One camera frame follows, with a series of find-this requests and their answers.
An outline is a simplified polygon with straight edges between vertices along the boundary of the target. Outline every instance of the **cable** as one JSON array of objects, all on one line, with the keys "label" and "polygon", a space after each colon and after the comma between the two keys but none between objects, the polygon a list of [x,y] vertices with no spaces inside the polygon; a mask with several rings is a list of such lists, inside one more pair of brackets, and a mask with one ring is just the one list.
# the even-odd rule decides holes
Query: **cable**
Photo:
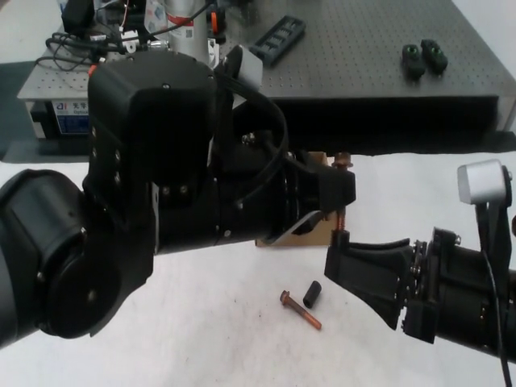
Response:
[{"label": "cable", "polygon": [[[149,40],[155,36],[158,36],[158,35],[161,35],[161,34],[164,34],[166,32],[170,32],[170,31],[174,31],[178,28],[181,28],[181,27],[184,27],[186,24],[188,23],[191,23],[195,18],[197,18],[202,12],[204,12],[205,10],[208,9],[209,6],[211,6],[213,3],[215,3],[217,0],[210,0],[209,2],[207,2],[204,6],[202,6],[201,8],[199,8],[199,10],[197,12],[195,12],[192,16],[190,16],[189,18],[187,19],[184,19],[182,22],[180,22],[179,24],[176,24],[175,26],[172,26],[172,27],[169,27],[169,28],[165,28],[163,30],[160,30],[160,31],[156,31],[156,32],[149,32],[147,34],[144,34],[144,35],[141,35],[139,36],[139,38],[143,41],[146,41],[146,40]],[[131,40],[134,40],[135,38],[125,38],[125,39],[118,39],[118,40],[112,40],[112,43],[122,43],[122,42],[129,42]]]},{"label": "cable", "polygon": [[249,103],[261,109],[264,113],[267,113],[274,118],[278,126],[280,127],[277,132],[281,135],[281,140],[278,148],[267,147],[268,150],[273,154],[271,160],[265,167],[258,172],[249,182],[245,183],[240,189],[237,202],[242,202],[248,197],[252,196],[263,184],[268,182],[281,167],[283,162],[283,155],[286,154],[289,147],[289,134],[285,116],[280,108],[272,102],[270,99],[265,97],[263,94],[248,88],[243,83],[236,79],[227,76],[223,73],[215,73],[217,81],[220,85],[224,86],[231,92],[238,94],[240,97],[245,98]]},{"label": "cable", "polygon": [[63,69],[60,67],[60,70],[61,71],[73,71],[74,69],[76,69],[77,67],[81,66],[81,65],[84,65],[84,66],[90,66],[92,65],[91,63],[86,63],[85,61],[87,60],[88,58],[84,58],[82,60],[74,60],[74,59],[71,59],[71,58],[65,58],[64,56],[42,56],[38,59],[35,60],[35,65],[39,64],[40,62],[43,62],[43,61],[46,61],[46,60],[53,60],[53,61],[61,61],[61,62],[67,62],[67,63],[74,63],[75,66],[73,66],[71,69]]},{"label": "cable", "polygon": [[498,331],[498,355],[500,356],[501,361],[501,371],[503,373],[503,379],[506,383],[507,387],[512,387],[513,383],[510,379],[509,365],[507,364],[507,355],[506,351],[503,347],[503,330],[501,328],[501,311],[500,311],[500,300],[498,299],[498,291],[497,284],[494,280],[493,268],[491,267],[491,263],[489,262],[489,258],[485,251],[482,251],[484,254],[485,263],[487,264],[487,269],[489,271],[489,278],[491,279],[491,286],[493,287],[493,296],[494,296],[494,306],[497,312],[497,331]]},{"label": "cable", "polygon": [[126,21],[127,21],[127,11],[129,10],[129,1],[130,0],[127,0],[126,2],[126,10],[125,12],[123,13],[123,21],[122,21],[122,24],[120,24],[120,28],[124,28],[125,25],[126,25]]},{"label": "cable", "polygon": [[114,4],[117,4],[119,2],[120,2],[120,0],[112,0],[111,2],[107,2],[106,4],[102,4],[102,6],[100,6],[97,10],[104,10],[108,6],[113,6]]}]

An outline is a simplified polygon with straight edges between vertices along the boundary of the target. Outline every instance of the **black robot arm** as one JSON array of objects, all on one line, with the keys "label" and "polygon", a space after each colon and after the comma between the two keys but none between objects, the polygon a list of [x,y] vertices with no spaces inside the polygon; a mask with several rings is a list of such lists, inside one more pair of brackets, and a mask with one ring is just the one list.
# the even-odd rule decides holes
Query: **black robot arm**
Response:
[{"label": "black robot arm", "polygon": [[368,303],[392,329],[406,308],[407,335],[428,343],[439,336],[516,361],[510,181],[498,160],[458,170],[460,200],[475,206],[480,251],[462,248],[458,235],[437,228],[431,242],[414,245],[408,239],[352,243],[349,233],[335,231],[326,276]]},{"label": "black robot arm", "polygon": [[[354,201],[352,173],[288,151],[283,114],[251,87],[253,66],[235,48],[215,71],[141,52],[94,72],[84,189],[26,170],[0,190],[0,347],[37,330],[98,332],[155,254],[271,243]],[[263,127],[233,125],[233,94]]]}]

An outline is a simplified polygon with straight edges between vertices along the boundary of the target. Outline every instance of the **white table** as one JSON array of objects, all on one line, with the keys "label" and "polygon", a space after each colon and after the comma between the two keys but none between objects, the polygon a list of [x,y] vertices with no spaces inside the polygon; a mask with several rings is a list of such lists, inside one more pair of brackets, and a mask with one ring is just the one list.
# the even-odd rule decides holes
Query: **white table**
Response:
[{"label": "white table", "polygon": [[[496,155],[516,173],[516,152]],[[355,156],[355,241],[428,240],[432,227],[478,248],[474,209],[459,202],[456,168],[493,155]],[[0,164],[0,183],[25,165]],[[77,184],[85,164],[55,168]],[[516,206],[510,209],[515,215]],[[391,331],[362,301],[323,276],[325,248],[252,242],[159,256],[148,283],[97,336],[36,333],[0,351],[0,380],[21,386],[502,385],[499,359]],[[280,304],[322,284],[316,331]],[[510,366],[516,378],[516,367]]]}]

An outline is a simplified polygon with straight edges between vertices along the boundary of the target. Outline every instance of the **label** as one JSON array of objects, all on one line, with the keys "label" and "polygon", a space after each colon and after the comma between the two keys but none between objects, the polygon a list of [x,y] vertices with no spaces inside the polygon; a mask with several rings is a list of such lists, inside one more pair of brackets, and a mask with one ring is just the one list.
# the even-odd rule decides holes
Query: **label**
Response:
[{"label": "label", "polygon": [[83,135],[89,132],[87,101],[53,101],[59,131],[63,135]]},{"label": "label", "polygon": [[[180,16],[173,16],[173,15],[167,14],[167,21],[168,21],[169,27],[174,27],[177,24],[184,23],[188,19],[189,18],[182,18]],[[191,22],[188,22],[184,26],[170,31],[170,34],[179,39],[193,39],[193,37],[194,37],[193,29],[194,29],[194,21],[192,20]]]}]

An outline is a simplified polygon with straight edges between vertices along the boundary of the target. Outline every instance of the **screw head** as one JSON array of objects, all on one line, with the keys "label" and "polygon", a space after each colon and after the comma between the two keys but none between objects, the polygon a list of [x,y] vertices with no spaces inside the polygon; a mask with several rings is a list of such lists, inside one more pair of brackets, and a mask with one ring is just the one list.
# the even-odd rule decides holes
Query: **screw head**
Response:
[{"label": "screw head", "polygon": [[88,292],[88,296],[86,297],[86,301],[89,304],[93,304],[95,301],[97,301],[97,292],[94,289],[91,289]]},{"label": "screw head", "polygon": [[286,303],[289,301],[290,298],[290,292],[287,292],[286,290],[283,290],[281,292],[280,301],[283,305],[286,305]]},{"label": "screw head", "polygon": [[352,155],[347,152],[337,153],[331,166],[336,168],[351,168],[353,166]]}]

